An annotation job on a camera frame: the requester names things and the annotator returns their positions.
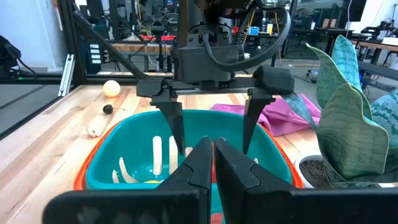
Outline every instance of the floor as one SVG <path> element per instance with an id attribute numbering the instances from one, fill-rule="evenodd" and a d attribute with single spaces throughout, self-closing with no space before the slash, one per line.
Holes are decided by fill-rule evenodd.
<path id="1" fill-rule="evenodd" d="M 132 60 L 140 69 L 144 68 L 143 57 L 135 56 Z M 271 60 L 269 59 L 263 64 L 270 65 Z M 285 59 L 282 61 L 282 64 L 284 68 L 290 69 L 293 76 L 298 77 L 295 79 L 295 92 L 297 94 L 304 94 L 315 106 L 319 107 L 316 96 L 316 84 L 311 82 L 311 76 L 306 77 L 305 75 L 311 68 L 316 70 L 319 67 L 319 61 Z M 281 63 L 279 59 L 277 59 L 275 65 L 276 67 L 280 67 Z M 101 70 L 103 72 L 114 72 L 114 66 L 115 64 L 113 63 L 102 65 Z M 122 72 L 127 71 L 122 65 L 119 66 Z M 248 72 L 252 73 L 255 69 L 248 69 Z M 398 82 L 394 83 L 394 81 L 386 78 L 381 78 L 379 81 L 398 86 Z M 35 110 L 56 99 L 58 89 L 58 85 L 0 85 L 0 135 Z M 364 94 L 370 102 L 386 93 L 373 87 L 367 87 L 364 90 Z"/>

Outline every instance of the potted plant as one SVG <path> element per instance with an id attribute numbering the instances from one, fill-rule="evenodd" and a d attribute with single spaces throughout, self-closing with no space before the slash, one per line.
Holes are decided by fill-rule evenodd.
<path id="1" fill-rule="evenodd" d="M 398 182 L 398 90 L 369 104 L 362 92 L 356 52 L 348 39 L 337 38 L 332 58 L 307 46 L 321 61 L 319 125 L 300 100 L 285 98 L 317 133 L 320 154 L 295 162 L 305 186 L 358 188 L 387 183 L 382 186 L 391 187 L 389 183 Z"/>

